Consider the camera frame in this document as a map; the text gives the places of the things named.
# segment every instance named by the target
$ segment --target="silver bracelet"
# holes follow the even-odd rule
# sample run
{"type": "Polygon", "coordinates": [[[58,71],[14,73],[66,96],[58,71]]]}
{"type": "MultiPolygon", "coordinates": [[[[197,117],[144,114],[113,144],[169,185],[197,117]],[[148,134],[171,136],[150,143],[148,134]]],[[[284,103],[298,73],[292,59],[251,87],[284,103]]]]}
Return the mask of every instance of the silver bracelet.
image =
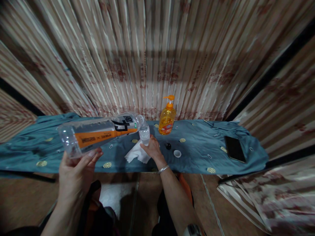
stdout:
{"type": "Polygon", "coordinates": [[[162,167],[159,171],[158,171],[158,174],[161,174],[163,171],[165,171],[169,166],[166,165],[164,167],[162,167]]]}

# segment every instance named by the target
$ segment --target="smartphone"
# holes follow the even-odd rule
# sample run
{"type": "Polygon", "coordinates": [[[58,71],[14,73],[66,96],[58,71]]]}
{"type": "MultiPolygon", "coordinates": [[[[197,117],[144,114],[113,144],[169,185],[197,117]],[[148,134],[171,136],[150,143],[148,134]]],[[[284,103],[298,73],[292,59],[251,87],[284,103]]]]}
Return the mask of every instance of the smartphone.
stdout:
{"type": "Polygon", "coordinates": [[[241,143],[238,139],[224,136],[227,155],[237,161],[246,163],[241,143]]]}

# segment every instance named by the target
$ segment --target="blue tablecloth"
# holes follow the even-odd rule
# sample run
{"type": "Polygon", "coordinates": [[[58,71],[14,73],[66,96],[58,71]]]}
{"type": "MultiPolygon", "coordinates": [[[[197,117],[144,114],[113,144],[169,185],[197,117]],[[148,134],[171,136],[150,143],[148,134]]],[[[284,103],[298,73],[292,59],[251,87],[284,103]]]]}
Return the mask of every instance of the blue tablecloth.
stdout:
{"type": "MultiPolygon", "coordinates": [[[[63,154],[63,146],[57,127],[69,121],[95,118],[81,118],[75,113],[57,116],[40,116],[36,123],[25,128],[9,142],[0,145],[0,170],[57,173],[63,154]]],[[[161,152],[170,168],[175,172],[202,174],[245,174],[261,170],[268,161],[268,155],[259,141],[248,130],[236,122],[180,120],[175,121],[169,135],[160,135],[155,127],[158,121],[148,121],[150,132],[160,143],[161,152]],[[224,136],[240,140],[247,163],[241,163],[227,156],[224,136]],[[173,151],[181,151],[180,158],[173,151]]],[[[96,172],[148,172],[155,171],[152,159],[147,164],[136,158],[128,163],[124,156],[135,145],[132,140],[139,134],[115,139],[103,146],[104,155],[96,164],[96,172]]]]}

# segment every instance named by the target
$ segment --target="bottle label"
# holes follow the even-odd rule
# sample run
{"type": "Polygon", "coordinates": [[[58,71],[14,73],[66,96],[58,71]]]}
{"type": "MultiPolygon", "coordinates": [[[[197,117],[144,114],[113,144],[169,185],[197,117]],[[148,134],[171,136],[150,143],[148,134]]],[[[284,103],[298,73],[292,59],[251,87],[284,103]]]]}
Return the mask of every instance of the bottle label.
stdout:
{"type": "Polygon", "coordinates": [[[80,148],[85,148],[108,139],[125,136],[138,131],[135,117],[132,114],[111,117],[110,120],[105,121],[95,120],[94,123],[89,125],[89,128],[94,129],[94,132],[85,132],[81,127],[76,127],[75,129],[74,135],[80,148]]]}
{"type": "Polygon", "coordinates": [[[162,132],[167,134],[170,133],[173,128],[173,124],[168,124],[162,127],[162,132]]]}
{"type": "Polygon", "coordinates": [[[115,138],[117,136],[126,135],[137,132],[137,129],[127,129],[126,131],[102,131],[102,132],[89,132],[89,133],[75,133],[80,148],[105,141],[107,139],[115,138]]]}

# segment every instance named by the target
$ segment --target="white tissue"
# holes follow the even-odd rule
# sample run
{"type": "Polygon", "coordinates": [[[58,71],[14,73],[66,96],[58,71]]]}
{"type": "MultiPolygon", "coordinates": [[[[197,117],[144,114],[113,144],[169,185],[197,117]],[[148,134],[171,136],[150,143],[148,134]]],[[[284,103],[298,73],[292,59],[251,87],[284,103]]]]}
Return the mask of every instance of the white tissue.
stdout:
{"type": "Polygon", "coordinates": [[[130,163],[133,159],[136,157],[139,161],[141,161],[144,164],[147,164],[150,160],[150,156],[143,150],[142,147],[140,147],[140,144],[142,143],[142,140],[139,140],[135,146],[125,155],[125,158],[128,163],[130,163]]]}

